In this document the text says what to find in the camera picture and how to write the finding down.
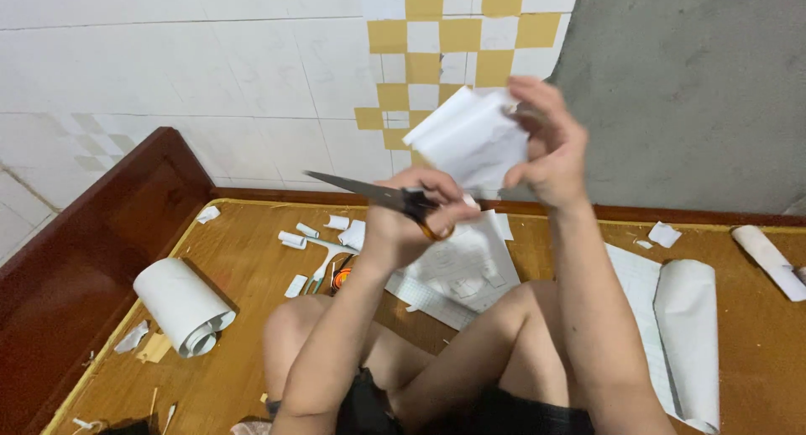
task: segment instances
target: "black shorts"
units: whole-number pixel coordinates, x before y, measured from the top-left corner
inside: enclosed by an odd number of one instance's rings
[[[400,421],[389,415],[379,397],[369,369],[361,369],[338,410],[337,435],[402,435]],[[274,420],[280,402],[266,402]],[[592,435],[588,412],[521,399],[490,387],[461,414],[448,415],[428,424],[423,433],[532,433],[536,435]]]

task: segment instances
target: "wooden bed frame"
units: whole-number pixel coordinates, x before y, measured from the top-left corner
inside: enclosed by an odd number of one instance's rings
[[[132,306],[135,276],[217,198],[366,205],[356,194],[214,187],[173,128],[158,128],[0,268],[0,433],[36,434]],[[545,214],[538,203],[487,201]],[[601,207],[602,220],[806,227],[806,216]]]

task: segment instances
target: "leg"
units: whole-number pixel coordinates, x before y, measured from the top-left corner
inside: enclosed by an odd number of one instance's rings
[[[466,407],[497,384],[509,393],[562,407],[583,408],[568,373],[556,284],[522,284],[460,332],[405,388],[389,393],[407,431]]]
[[[282,399],[288,371],[330,303],[328,296],[298,296],[277,307],[266,320],[264,369],[269,400]],[[425,369],[434,356],[373,322],[362,358],[378,388],[395,391]]]

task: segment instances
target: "person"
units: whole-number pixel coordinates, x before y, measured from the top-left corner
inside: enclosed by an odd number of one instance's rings
[[[266,322],[272,435],[675,433],[585,191],[588,133],[556,88],[513,77],[509,91],[542,113],[520,117],[529,162],[505,186],[525,181],[549,208],[556,282],[513,288],[430,355],[372,321],[390,275],[430,241],[404,215],[370,207],[349,282],[334,298],[295,298]],[[437,170],[379,184],[425,188],[441,204],[428,219],[435,232],[479,216]]]

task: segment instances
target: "scissor blade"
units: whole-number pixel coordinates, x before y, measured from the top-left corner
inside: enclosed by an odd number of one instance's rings
[[[403,212],[406,208],[406,202],[403,199],[403,191],[401,190],[373,185],[372,183],[359,182],[351,178],[336,177],[335,175],[328,175],[327,173],[313,172],[311,170],[306,170],[304,174],[350,192],[366,196],[368,199],[375,201],[375,203],[389,207],[392,210]]]

